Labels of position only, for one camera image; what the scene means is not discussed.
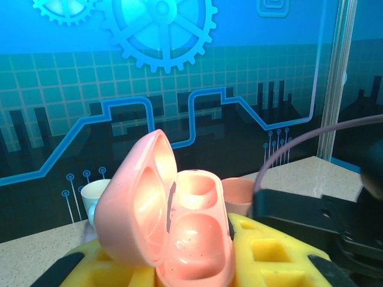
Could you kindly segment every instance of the table surface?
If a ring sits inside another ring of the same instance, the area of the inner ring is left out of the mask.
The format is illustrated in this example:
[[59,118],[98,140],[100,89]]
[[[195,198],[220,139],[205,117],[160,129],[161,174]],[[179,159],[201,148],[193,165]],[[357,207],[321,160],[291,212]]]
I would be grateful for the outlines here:
[[[256,173],[244,176],[255,179]],[[326,194],[355,200],[361,189],[357,173],[316,157],[274,167],[263,188],[320,197]],[[83,242],[88,221],[22,237],[0,244],[0,287],[30,286],[57,259]]]

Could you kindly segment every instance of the pink plastic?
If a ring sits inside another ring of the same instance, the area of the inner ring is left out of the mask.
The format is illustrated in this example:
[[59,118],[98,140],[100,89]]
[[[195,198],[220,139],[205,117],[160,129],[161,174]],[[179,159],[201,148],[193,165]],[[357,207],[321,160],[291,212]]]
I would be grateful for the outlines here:
[[177,173],[161,130],[122,162],[98,201],[95,229],[113,260],[156,267],[164,286],[229,286],[234,277],[221,181],[203,170]]

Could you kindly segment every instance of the cog wheel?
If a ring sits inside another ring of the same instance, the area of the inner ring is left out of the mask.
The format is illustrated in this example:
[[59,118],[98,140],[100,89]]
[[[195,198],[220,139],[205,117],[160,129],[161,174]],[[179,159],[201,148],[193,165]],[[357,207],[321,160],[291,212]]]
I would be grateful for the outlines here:
[[122,46],[125,59],[132,56],[137,67],[146,63],[152,72],[161,67],[168,74],[171,67],[182,71],[185,62],[194,64],[197,53],[205,54],[204,43],[212,41],[209,33],[216,28],[212,16],[217,8],[211,0],[201,1],[203,16],[198,0],[103,0],[96,8],[105,13],[103,28],[112,32],[113,45]]
[[59,25],[72,23],[78,25],[90,16],[95,9],[96,0],[34,0],[34,8],[41,10],[41,15],[48,15],[49,21],[57,21]]

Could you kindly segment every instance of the purple cable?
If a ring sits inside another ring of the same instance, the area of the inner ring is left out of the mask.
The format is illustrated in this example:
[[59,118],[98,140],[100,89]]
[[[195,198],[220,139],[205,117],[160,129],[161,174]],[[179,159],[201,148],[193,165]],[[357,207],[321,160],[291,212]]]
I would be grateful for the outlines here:
[[268,169],[271,167],[272,163],[281,156],[281,154],[288,151],[290,148],[300,144],[301,142],[307,141],[308,139],[312,139],[316,136],[319,136],[323,133],[332,132],[334,130],[343,130],[348,129],[350,127],[358,127],[365,126],[368,124],[377,124],[383,123],[383,114],[382,115],[373,115],[371,117],[357,118],[356,120],[343,121],[341,123],[333,124],[332,126],[320,127],[319,129],[312,130],[308,133],[304,133],[303,135],[293,139],[290,142],[287,142],[284,146],[278,149],[275,153],[273,153],[269,159],[262,165],[259,173],[257,175],[256,181],[254,183],[253,192],[257,193],[261,189],[261,181],[265,176]]

